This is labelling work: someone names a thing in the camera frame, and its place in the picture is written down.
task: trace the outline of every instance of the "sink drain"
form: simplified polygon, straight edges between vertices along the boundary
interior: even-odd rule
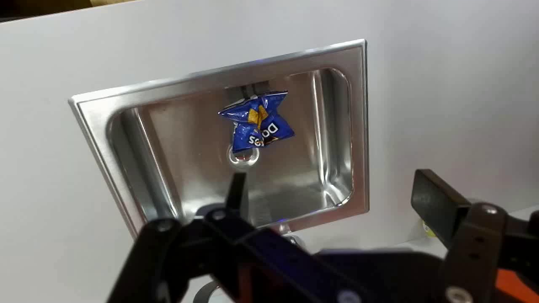
[[[233,167],[247,169],[257,162],[260,151],[258,148],[251,148],[234,154],[232,153],[232,146],[229,146],[228,155],[229,162]]]

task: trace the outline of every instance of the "blue chip bag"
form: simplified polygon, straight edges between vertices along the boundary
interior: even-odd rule
[[[269,92],[241,99],[222,111],[220,115],[234,121],[232,152],[264,147],[276,140],[294,135],[288,123],[277,113],[288,92]]]

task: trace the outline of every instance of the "sink rim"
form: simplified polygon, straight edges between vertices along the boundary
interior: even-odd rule
[[[334,68],[340,71],[348,80],[350,115],[353,117],[350,125],[353,193],[346,203],[295,218],[287,223],[291,230],[303,229],[369,210],[366,44],[364,39],[358,39],[193,73],[177,79],[152,80],[78,94],[70,98],[69,104],[122,217],[135,237],[137,231],[146,222],[146,218],[129,190],[129,183],[123,176],[113,143],[110,141],[112,121],[117,115],[129,108],[171,98],[180,99],[181,96],[187,97],[202,90],[236,87],[281,75],[323,68]]]

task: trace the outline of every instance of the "white wall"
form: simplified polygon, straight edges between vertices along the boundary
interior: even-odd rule
[[[131,239],[70,96],[368,40],[371,211],[311,250],[420,235],[413,170],[537,203],[539,2],[148,0],[0,24],[0,301],[106,298]]]

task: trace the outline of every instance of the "stainless steel sink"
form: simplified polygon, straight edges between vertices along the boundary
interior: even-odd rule
[[[368,211],[365,46],[106,89],[70,104],[133,235],[146,221],[188,222],[223,203],[235,171],[247,172],[247,219],[294,231]],[[279,114],[296,136],[232,154],[233,125],[217,112],[241,98],[241,86],[288,90]]]

